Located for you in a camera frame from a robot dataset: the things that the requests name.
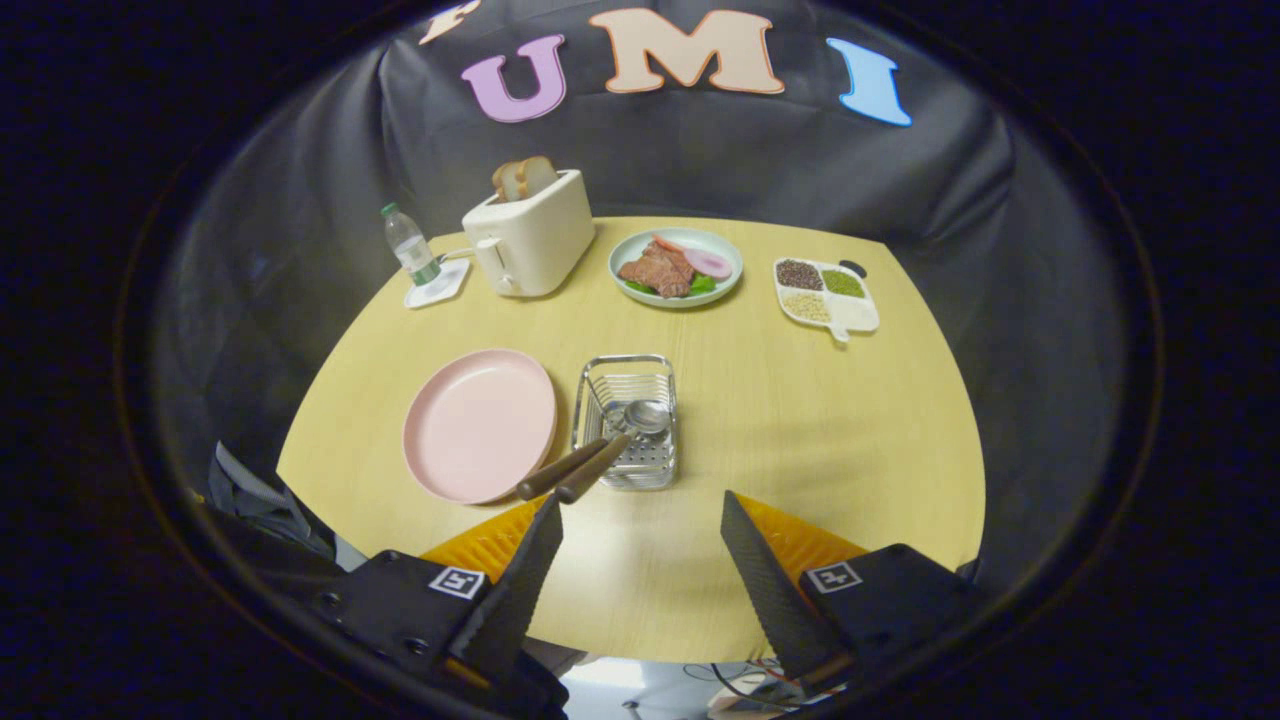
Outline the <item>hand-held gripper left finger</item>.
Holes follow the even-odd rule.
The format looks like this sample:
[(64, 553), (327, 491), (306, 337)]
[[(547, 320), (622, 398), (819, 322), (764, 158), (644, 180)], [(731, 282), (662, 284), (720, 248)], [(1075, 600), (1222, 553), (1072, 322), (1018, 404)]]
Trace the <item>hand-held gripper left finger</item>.
[(310, 594), (330, 629), (408, 675), (495, 700), (563, 701), (557, 679), (524, 661), (561, 542), (559, 502), (502, 512), (428, 556), (385, 550)]

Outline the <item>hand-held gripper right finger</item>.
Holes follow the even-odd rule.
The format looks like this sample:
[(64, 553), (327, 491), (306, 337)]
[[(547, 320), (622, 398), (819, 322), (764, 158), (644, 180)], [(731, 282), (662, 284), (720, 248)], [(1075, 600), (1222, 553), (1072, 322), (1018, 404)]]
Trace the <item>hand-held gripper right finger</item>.
[(864, 550), (724, 492), (719, 533), (765, 638), (799, 685), (872, 682), (980, 602), (973, 582), (909, 544)]

